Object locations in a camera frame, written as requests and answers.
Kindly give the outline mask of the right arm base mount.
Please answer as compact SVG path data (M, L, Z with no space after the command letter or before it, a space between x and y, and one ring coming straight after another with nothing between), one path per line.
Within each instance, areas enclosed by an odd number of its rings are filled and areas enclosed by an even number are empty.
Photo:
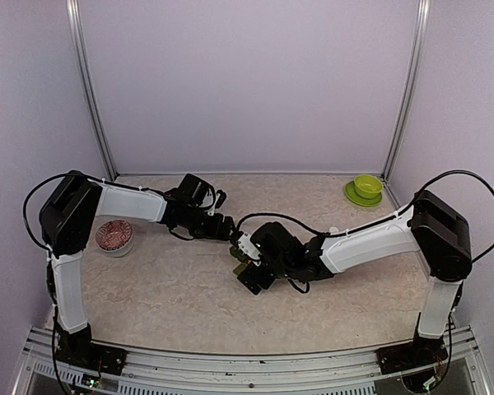
M412 342L381 347L376 355L382 375L420 368L448 358L445 346L417 346Z

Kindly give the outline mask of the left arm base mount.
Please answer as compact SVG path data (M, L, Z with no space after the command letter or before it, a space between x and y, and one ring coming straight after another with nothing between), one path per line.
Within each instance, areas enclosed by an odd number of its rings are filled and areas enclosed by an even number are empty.
M56 351L56 360L101 374L122 374L127 357L126 350L118 347L90 343L84 352L66 349Z

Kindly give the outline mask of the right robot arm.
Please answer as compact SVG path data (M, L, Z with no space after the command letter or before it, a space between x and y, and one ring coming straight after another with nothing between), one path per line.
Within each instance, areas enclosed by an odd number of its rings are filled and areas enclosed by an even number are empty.
M255 295L277 279L308 286L381 258L422 253L430 285L415 339L404 348L412 365L422 365L436 353L473 267L468 221L427 190L389 216L338 234L319 233L305 244L277 221L251 235L237 230L232 243L248 260L237 278Z

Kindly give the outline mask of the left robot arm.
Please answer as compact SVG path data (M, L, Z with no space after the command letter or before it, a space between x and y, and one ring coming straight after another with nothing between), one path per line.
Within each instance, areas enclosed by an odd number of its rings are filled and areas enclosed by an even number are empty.
M78 364L99 357L82 298L82 256L94 219L112 216L164 225L170 233L182 227L188 240L228 241L235 231L231 217L218 212L226 194L193 175L167 192L117 184L71 170L56 174L58 186L40 209L41 236L33 242L46 251L51 272L50 294L56 323L65 335L67 353Z

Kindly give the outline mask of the green weekly pill organizer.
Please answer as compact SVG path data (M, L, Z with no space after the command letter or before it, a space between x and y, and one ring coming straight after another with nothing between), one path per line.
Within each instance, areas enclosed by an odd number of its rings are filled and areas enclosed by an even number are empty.
M251 258L234 245L230 246L229 251L230 255L238 262L233 269L233 273L237 277L249 266Z

